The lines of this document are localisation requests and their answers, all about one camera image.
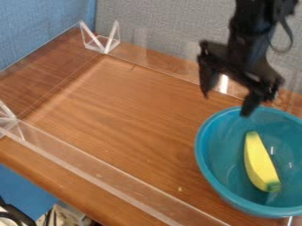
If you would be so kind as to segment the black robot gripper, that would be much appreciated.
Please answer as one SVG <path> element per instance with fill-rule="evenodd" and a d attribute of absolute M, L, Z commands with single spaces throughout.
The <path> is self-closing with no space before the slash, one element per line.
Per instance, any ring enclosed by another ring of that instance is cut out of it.
<path fill-rule="evenodd" d="M 248 117 L 262 102 L 275 99 L 284 79 L 267 62 L 270 29 L 260 34 L 246 34 L 236 20 L 231 19 L 228 32 L 226 44 L 207 40 L 199 42 L 199 86 L 203 96 L 208 98 L 219 74 L 224 73 L 248 90 L 240 110 L 240 116 Z"/>

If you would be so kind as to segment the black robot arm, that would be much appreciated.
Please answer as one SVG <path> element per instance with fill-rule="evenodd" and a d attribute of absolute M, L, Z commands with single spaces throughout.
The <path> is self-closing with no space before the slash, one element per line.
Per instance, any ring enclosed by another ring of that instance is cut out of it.
<path fill-rule="evenodd" d="M 248 117 L 263 102 L 275 99 L 284 84 L 282 75 L 267 61 L 267 51 L 276 26 L 287 33 L 291 29 L 286 17 L 295 13 L 298 0 L 235 0 L 236 8 L 228 21 L 227 43 L 199 42 L 196 56 L 199 86 L 203 95 L 216 86 L 219 76 L 227 75 L 244 86 L 240 115 Z"/>

